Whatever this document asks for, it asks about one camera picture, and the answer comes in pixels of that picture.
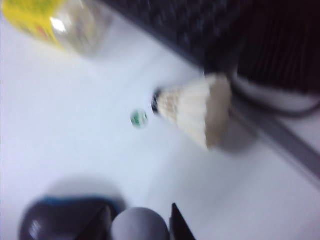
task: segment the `shuttlecock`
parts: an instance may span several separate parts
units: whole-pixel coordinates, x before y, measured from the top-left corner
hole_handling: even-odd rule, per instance
[[[158,91],[152,109],[208,149],[225,131],[231,96],[227,77],[211,74],[184,87]]]

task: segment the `yellow label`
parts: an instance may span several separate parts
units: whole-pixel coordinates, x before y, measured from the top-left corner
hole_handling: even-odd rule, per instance
[[[59,44],[50,17],[65,0],[3,0],[5,18],[17,29],[37,38]]]

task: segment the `gray round object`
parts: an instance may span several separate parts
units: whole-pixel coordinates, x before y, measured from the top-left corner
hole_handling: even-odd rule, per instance
[[[169,240],[163,218],[147,208],[131,208],[116,217],[111,240]]]

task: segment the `white table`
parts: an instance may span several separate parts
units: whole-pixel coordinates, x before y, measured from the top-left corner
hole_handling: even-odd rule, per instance
[[[32,201],[81,191],[122,196],[167,222],[176,202],[198,240],[320,238],[319,188],[255,132],[231,119],[222,146],[204,152],[154,116],[154,90],[202,76],[197,67],[120,17],[92,59],[1,21],[3,240],[17,239]],[[132,126],[135,109],[146,128]]]

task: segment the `small round sticker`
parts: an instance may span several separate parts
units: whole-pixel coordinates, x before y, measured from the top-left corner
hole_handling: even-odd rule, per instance
[[[131,114],[131,123],[136,128],[144,128],[148,123],[148,117],[145,111],[135,110]]]

